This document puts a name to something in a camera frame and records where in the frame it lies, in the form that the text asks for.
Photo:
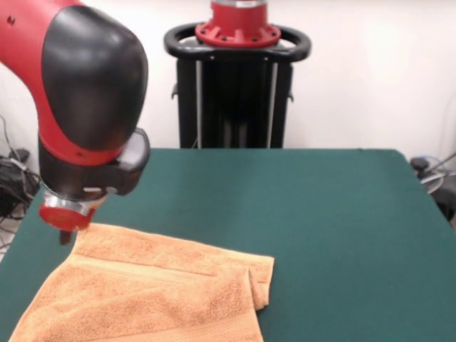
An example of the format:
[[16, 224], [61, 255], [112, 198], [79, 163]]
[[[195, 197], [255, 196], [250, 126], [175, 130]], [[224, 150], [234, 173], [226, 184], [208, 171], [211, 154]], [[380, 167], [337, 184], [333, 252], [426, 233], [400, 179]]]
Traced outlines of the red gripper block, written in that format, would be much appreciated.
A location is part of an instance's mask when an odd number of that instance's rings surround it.
[[46, 199], [38, 214], [44, 222], [60, 230], [59, 244], [67, 246], [73, 243], [76, 230], [88, 227], [95, 214], [95, 208], [88, 202]]

